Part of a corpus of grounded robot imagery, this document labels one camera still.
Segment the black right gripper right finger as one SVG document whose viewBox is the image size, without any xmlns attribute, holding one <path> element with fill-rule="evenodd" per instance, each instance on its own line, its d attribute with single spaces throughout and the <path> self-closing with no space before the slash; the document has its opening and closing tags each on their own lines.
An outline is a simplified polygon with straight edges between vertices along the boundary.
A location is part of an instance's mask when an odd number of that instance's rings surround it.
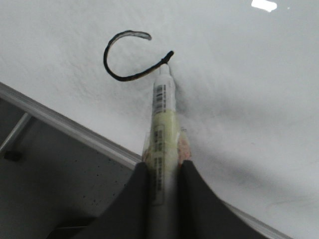
<svg viewBox="0 0 319 239">
<path fill-rule="evenodd" d="M 264 239 L 236 216 L 185 160 L 177 179 L 178 230 L 181 239 Z"/>
</svg>

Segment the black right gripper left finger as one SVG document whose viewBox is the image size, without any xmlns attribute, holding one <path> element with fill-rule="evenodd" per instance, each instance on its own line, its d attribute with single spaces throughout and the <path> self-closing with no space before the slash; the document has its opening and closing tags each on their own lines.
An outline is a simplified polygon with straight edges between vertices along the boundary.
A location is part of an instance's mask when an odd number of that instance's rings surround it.
<svg viewBox="0 0 319 239">
<path fill-rule="evenodd" d="M 58 225 L 48 239 L 145 239 L 149 202 L 149 173 L 138 163 L 124 189 L 96 218 L 83 218 Z"/>
</svg>

